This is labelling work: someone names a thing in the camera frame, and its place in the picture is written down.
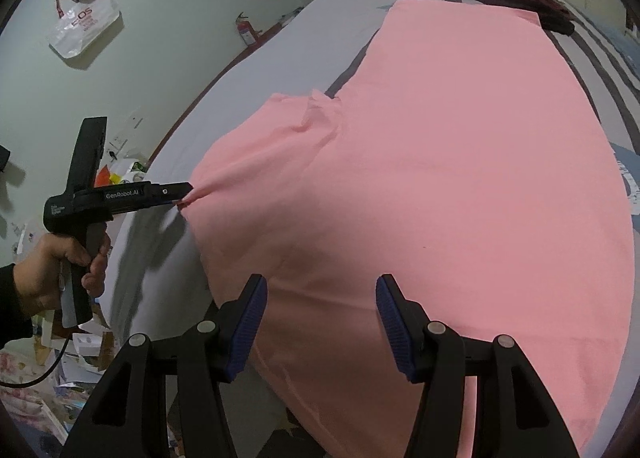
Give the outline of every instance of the white plastic bag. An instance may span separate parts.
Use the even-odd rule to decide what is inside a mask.
[[[49,34],[49,44],[66,60],[80,54],[104,29],[120,16],[115,0],[78,3],[58,21]]]

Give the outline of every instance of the pink fabric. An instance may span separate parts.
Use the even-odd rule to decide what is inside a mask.
[[[421,386],[376,312],[383,273],[462,335],[513,335],[578,447],[609,398],[628,202],[580,85],[518,14],[400,0],[336,98],[272,96],[193,173],[183,214],[213,296],[268,279],[252,362],[335,458],[399,458],[414,422]]]

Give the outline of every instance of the black cable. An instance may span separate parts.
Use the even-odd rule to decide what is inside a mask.
[[[65,354],[66,345],[69,344],[69,341],[71,340],[72,335],[73,335],[72,333],[68,335],[65,343],[62,346],[62,350],[60,350],[60,355],[58,355],[58,357],[56,358],[56,361],[51,365],[51,367],[46,372],[44,372],[44,375],[41,375],[40,377],[34,380],[30,380],[30,382],[22,382],[21,384],[14,384],[12,382],[2,382],[2,380],[0,380],[0,386],[3,386],[5,388],[12,388],[12,390],[21,390],[22,388],[31,388],[36,384],[40,384],[45,378],[49,377],[51,372],[56,369],[58,364],[60,364],[62,356]]]

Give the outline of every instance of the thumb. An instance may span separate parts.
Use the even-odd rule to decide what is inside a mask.
[[[72,236],[51,235],[47,240],[49,253],[58,260],[66,258],[71,263],[86,267],[91,257],[80,242]]]

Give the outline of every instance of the blue gripper pad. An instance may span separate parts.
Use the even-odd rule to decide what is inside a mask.
[[[254,344],[262,314],[264,314],[264,309],[267,306],[267,280],[260,275],[252,275],[240,297],[236,301],[230,301],[230,303],[234,303],[233,306],[236,309],[244,305],[244,309],[236,311],[234,315],[230,316],[237,319],[236,323],[233,323],[231,319],[226,320],[232,323],[232,326],[228,326],[228,323],[226,324],[226,328],[231,330],[222,329],[228,334],[228,340],[226,341],[228,359],[223,373],[229,382],[244,370],[244,365]],[[225,305],[228,305],[228,303],[225,303],[220,308],[221,313]]]
[[[395,280],[391,275],[380,276],[376,282],[376,304],[380,319],[385,327],[386,338],[391,346],[398,371],[406,375],[407,380],[413,382],[416,379],[415,345],[410,330],[402,319],[400,308],[404,305],[399,306],[397,302],[407,303]]]

